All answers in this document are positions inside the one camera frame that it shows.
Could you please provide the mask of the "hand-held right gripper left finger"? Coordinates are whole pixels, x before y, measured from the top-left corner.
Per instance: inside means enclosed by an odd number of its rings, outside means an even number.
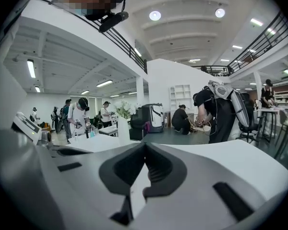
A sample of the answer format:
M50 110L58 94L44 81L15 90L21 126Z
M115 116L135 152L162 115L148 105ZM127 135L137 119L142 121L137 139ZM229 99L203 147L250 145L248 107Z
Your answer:
M27 136L0 130L0 188L14 212L39 230L143 230L124 225L122 213L107 218L62 177L48 151Z

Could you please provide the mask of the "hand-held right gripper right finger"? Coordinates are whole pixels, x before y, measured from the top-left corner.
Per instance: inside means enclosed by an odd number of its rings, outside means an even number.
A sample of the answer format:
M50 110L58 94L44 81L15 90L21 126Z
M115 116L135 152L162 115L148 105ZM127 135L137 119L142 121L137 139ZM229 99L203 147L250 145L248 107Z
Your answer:
M171 195L148 199L135 230L255 230L288 191L288 170L244 141L158 147L181 159L187 175ZM217 183L228 184L253 213L235 219Z

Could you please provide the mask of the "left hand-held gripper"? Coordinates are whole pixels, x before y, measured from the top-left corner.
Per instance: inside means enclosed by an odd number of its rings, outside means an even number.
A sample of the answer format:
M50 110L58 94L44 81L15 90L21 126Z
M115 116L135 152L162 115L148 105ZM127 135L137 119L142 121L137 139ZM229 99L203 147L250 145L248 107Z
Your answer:
M22 112L17 112L14 117L12 129L26 135L34 145L46 148L53 146L51 133L48 130L43 130L40 126L27 118Z

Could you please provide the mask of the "wicker chair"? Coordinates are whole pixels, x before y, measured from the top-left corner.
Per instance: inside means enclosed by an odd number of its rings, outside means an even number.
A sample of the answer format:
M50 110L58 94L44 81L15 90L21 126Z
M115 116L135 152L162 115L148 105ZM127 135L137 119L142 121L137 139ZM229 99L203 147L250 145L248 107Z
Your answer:
M207 134L211 131L210 122L208 122L205 125L200 125L200 124L197 123L197 121L198 121L197 114L189 115L188 119L189 119L189 123L190 123L192 131L194 131L194 132L204 132L204 133L207 133Z

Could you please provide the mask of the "black office chair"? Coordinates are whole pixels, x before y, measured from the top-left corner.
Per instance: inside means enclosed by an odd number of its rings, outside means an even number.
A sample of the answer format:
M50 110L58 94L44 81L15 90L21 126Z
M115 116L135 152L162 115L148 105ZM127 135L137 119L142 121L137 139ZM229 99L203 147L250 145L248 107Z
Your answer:
M255 123L255 119L254 119L254 108L253 108L254 103L250 99L250 96L248 93L242 94L242 100L244 101L246 111L248 114L249 126L248 127L243 126L239 122L239 129L240 129L241 133L237 139L244 139L245 138L246 142L248 142L248 143L251 143L252 141L258 142L257 134L258 134L258 130L259 130L259 125L257 123Z

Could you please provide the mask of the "ceiling tube light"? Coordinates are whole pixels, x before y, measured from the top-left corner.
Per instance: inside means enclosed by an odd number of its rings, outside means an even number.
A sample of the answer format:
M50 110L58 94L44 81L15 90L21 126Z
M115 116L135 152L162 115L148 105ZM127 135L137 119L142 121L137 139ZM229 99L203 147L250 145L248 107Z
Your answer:
M31 78L36 78L34 61L31 59L28 59L27 66L28 66L28 70L29 70Z

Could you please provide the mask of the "white table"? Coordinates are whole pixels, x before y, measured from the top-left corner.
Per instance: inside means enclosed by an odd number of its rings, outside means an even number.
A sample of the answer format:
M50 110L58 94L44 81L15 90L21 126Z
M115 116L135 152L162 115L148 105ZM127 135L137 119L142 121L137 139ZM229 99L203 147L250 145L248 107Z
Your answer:
M99 134L92 138L86 138L86 136L79 136L77 138L71 138L68 147L72 147L81 151L88 152L101 152L105 150L115 149L121 146L140 143L139 141L120 141L119 137L112 137L107 135Z

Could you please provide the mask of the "grey backpack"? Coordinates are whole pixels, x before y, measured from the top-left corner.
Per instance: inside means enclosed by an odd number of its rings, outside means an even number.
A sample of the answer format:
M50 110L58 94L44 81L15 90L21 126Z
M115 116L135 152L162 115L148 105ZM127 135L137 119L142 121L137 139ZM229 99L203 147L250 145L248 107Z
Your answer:
M208 87L214 95L215 100L230 100L235 110L238 121L244 126L249 127L249 117L245 107L242 95L239 91L222 85L216 81L210 80Z

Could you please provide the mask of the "black and white wheeled case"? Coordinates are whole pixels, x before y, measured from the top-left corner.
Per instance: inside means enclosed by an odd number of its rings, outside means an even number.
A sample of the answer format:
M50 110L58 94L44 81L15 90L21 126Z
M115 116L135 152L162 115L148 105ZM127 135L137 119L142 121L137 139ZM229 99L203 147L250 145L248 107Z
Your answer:
M164 108L160 103L152 103L149 107L150 133L162 133L164 130Z

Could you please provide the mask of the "white shelf unit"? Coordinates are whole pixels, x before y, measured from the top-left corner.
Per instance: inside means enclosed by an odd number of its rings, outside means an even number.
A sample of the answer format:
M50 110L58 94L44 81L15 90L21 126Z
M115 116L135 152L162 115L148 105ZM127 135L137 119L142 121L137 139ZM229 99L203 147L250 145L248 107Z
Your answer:
M186 114L188 116L194 114L194 106L191 97L191 88L188 84L175 85L169 88L170 94L170 116L171 119L175 111L180 105L184 104L186 106Z

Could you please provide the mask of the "white vase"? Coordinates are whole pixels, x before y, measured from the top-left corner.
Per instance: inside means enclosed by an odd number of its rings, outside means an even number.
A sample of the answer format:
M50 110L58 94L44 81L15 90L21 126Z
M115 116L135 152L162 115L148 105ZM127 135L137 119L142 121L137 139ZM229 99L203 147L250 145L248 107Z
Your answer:
M122 116L118 117L118 138L122 146L130 142L128 121Z

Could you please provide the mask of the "white flowers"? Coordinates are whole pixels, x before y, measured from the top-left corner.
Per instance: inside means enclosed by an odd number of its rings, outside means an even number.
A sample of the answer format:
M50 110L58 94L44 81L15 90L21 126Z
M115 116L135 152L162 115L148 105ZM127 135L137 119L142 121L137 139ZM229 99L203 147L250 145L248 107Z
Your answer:
M120 101L114 105L115 113L122 118L129 119L132 115L136 114L138 105L131 104L127 101Z

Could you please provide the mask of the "black balcony railing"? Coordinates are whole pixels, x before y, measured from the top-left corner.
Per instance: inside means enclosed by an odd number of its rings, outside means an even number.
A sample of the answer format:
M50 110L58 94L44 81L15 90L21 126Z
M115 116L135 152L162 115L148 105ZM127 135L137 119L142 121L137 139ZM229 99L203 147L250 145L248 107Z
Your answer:
M288 37L288 19L283 12L279 12L267 28L256 37L256 39L243 50L237 57L230 60L227 65L195 66L212 76L228 77L245 68L257 58L261 57L277 44Z
M135 49L131 46L131 44L116 29L111 28L107 30L106 32L101 32L99 29L101 22L99 20L94 21L94 22L89 21L84 16L78 15L77 13L73 11L67 11L61 8L59 5L55 4L52 0L39 0L39 1L45 2L46 4L53 6L57 9L62 9L66 11L67 13L80 19L81 21L85 22L86 24L90 25L100 34L102 34L107 39L109 39L113 44L115 44L120 50L122 50L126 55L128 55L128 57L132 59L145 73L147 73L146 60L143 60L140 56L137 55L137 53L135 52Z

